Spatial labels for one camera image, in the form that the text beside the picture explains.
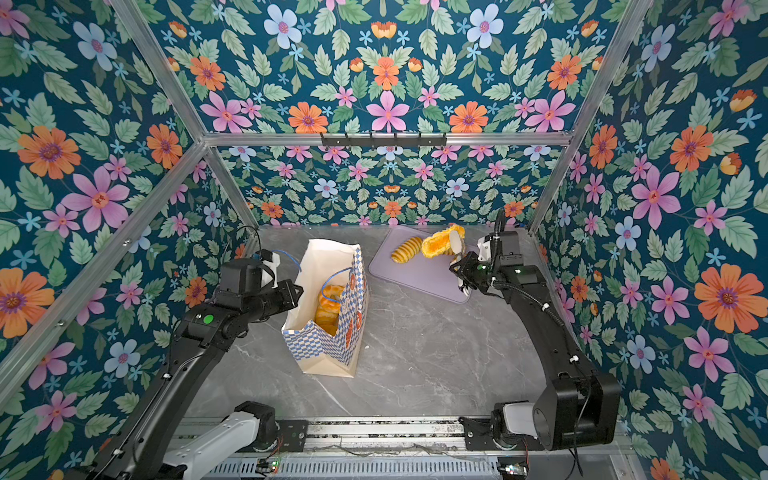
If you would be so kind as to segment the blue checkered paper bag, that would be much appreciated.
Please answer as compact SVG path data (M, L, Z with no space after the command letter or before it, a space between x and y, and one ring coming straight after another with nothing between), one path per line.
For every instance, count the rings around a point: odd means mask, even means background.
M305 374L354 377L369 302L361 246L311 239L296 284L304 293L281 329L292 357Z

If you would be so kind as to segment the large striped croissant bread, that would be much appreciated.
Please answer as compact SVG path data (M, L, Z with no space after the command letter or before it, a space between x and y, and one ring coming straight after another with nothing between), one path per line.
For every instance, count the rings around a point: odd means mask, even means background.
M319 302L314 322L326 333L335 336L338 331L340 304Z

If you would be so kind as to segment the golden glazed bread loaf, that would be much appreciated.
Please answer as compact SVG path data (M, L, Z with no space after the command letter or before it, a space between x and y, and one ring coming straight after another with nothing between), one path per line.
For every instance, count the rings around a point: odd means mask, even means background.
M457 224L452 224L423 240L421 248L423 256L431 259L440 255L452 255L449 244L449 233L451 231L458 231L465 242L465 228Z

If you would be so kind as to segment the ring shaped bagel bread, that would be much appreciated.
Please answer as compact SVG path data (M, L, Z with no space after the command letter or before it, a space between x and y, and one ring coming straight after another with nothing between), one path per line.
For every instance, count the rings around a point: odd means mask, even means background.
M343 285L324 285L320 293L320 301L340 304L344 290Z

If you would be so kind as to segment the long ridged baguette bread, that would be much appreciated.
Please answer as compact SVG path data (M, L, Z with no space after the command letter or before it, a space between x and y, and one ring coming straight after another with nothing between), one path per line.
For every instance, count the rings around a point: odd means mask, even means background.
M391 254L391 260L397 264L406 264L421 253L423 239L411 237L399 245Z

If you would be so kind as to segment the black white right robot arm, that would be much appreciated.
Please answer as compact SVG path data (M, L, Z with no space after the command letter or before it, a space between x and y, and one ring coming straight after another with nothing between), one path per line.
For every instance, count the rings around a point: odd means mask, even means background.
M490 435L500 448L533 439L546 450L576 451L614 440L620 386L599 371L558 314L541 270L525 261L519 235L498 214L491 233L474 251L460 254L449 270L463 293L499 297L524 325L542 365L546 386L533 402L498 404Z

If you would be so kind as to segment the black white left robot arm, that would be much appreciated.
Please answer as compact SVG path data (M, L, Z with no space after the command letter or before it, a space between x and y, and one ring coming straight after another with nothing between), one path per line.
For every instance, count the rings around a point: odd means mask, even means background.
M68 479L201 479L238 450L277 439L273 408L245 402L221 423L176 450L170 443L206 378L251 325L297 307L301 286L280 280L281 253L262 249L220 271L209 302L187 310L163 366L108 445Z

